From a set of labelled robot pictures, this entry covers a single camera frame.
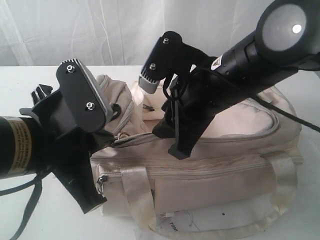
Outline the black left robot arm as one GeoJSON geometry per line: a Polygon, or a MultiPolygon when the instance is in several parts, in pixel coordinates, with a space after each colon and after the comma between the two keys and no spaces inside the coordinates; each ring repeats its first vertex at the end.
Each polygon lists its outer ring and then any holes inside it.
{"type": "Polygon", "coordinates": [[[94,210],[106,198],[96,189],[90,158],[114,140],[104,129],[113,112],[89,86],[40,84],[31,96],[33,107],[0,119],[0,177],[35,174],[30,184],[39,185],[54,174],[84,213],[94,210]]]}

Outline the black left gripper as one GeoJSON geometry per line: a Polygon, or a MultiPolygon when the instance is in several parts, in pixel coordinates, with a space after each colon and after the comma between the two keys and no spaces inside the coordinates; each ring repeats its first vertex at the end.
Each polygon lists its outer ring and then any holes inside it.
{"type": "Polygon", "coordinates": [[[31,155],[24,171],[52,172],[87,214],[107,202],[96,188],[90,163],[93,152],[109,147],[108,131],[85,132],[77,126],[60,88],[39,84],[31,92],[32,108],[20,113],[30,132],[31,155]]]}

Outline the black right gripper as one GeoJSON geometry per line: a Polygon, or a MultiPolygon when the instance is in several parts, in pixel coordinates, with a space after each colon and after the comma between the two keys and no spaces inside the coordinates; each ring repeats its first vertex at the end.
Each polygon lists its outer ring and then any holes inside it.
{"type": "Polygon", "coordinates": [[[158,138],[175,138],[168,153],[178,160],[191,152],[215,115],[240,102],[240,92],[223,80],[235,80],[235,48],[220,57],[208,56],[186,44],[192,65],[189,72],[165,78],[163,91],[167,100],[162,106],[163,119],[152,133],[158,138]]]}

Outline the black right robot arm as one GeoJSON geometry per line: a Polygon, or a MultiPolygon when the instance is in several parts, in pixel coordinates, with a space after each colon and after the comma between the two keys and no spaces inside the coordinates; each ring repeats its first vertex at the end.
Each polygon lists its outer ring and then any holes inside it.
{"type": "Polygon", "coordinates": [[[156,45],[157,59],[169,90],[164,118],[153,129],[173,138],[168,149],[183,160],[215,116],[276,85],[298,71],[320,69],[320,3],[276,0],[261,15],[256,29],[219,57],[210,57],[166,32],[156,45]]]}

